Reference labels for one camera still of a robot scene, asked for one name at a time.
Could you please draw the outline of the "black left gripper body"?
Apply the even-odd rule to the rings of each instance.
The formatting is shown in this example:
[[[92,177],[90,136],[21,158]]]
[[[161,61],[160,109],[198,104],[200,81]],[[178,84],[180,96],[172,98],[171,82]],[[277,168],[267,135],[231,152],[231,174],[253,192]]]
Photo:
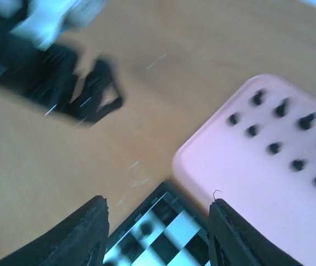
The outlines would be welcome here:
[[[14,19],[0,17],[0,86],[49,110],[63,111],[74,92],[78,52],[61,44],[46,51],[10,33]]]

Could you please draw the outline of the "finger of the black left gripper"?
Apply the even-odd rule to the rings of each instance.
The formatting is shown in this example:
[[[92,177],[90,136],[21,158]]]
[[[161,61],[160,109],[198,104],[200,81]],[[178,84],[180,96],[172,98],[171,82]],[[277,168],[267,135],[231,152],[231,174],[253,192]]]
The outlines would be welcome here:
[[[123,103],[124,97],[116,84],[111,62],[97,58],[84,80],[80,95],[66,106],[66,114],[93,125],[121,108]]]

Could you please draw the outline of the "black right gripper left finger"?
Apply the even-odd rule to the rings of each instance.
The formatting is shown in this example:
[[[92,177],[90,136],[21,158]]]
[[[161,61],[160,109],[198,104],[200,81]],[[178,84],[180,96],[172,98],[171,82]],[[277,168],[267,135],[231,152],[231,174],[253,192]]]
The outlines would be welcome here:
[[[107,199],[97,195],[0,265],[103,265],[109,228]]]

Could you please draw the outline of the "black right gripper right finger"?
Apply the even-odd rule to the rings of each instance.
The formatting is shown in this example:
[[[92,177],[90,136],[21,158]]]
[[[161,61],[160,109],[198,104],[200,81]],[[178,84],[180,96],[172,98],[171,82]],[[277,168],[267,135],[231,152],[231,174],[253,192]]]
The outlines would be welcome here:
[[[210,205],[208,241],[211,265],[301,265],[221,198]]]

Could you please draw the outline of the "black chess rook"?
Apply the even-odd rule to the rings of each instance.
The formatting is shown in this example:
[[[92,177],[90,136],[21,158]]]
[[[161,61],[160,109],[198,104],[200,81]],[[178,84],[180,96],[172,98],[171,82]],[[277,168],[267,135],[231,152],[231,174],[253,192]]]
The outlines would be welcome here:
[[[150,221],[144,221],[139,225],[141,238],[150,236],[153,232],[153,224]]]
[[[255,94],[250,98],[250,103],[253,106],[260,106],[264,102],[264,96],[265,96],[265,89],[260,89],[255,92]]]

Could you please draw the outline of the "black chess bishop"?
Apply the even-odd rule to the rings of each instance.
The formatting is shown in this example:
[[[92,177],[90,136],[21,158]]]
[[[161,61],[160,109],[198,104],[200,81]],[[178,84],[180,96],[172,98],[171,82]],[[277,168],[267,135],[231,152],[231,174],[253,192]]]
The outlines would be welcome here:
[[[316,112],[312,112],[297,121],[297,126],[300,130],[309,130],[313,127],[313,121],[316,119]]]
[[[175,212],[168,204],[159,204],[156,207],[156,214],[161,219],[161,221],[168,221],[174,219]]]

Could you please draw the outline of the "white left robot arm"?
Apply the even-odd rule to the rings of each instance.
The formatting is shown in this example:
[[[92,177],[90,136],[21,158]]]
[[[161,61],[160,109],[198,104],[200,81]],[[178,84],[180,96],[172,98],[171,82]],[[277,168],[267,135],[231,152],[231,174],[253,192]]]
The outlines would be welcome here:
[[[56,43],[87,27],[104,1],[0,1],[0,86],[47,109],[94,125],[123,105],[111,65],[97,59],[79,96],[76,50]],[[103,265],[108,205],[95,196],[0,265]]]

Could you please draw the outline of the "black and white chessboard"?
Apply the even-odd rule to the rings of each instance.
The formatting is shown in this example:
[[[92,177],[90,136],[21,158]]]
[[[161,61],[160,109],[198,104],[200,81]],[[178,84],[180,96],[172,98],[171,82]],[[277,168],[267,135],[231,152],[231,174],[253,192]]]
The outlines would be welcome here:
[[[156,214],[159,204],[168,204],[175,212],[174,219],[161,221]],[[139,225],[153,224],[150,236],[141,238]],[[109,236],[104,265],[211,265],[208,252],[207,217],[171,181],[162,182]],[[129,260],[122,246],[139,244],[138,256]]]

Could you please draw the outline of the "pink plastic tray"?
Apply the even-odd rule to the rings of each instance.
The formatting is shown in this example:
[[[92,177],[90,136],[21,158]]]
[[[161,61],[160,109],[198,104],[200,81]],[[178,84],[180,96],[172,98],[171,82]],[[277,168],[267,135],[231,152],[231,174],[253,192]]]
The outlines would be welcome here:
[[[250,98],[265,89],[264,102]],[[287,115],[273,109],[289,98]],[[238,112],[240,122],[227,118]],[[223,198],[269,241],[303,265],[316,265],[316,119],[300,130],[299,118],[316,112],[316,99],[288,81],[269,74],[251,78],[177,151],[173,171],[179,182],[208,209]],[[260,133],[245,130],[254,124]],[[279,153],[267,146],[281,142]],[[291,161],[306,167],[293,172]]]

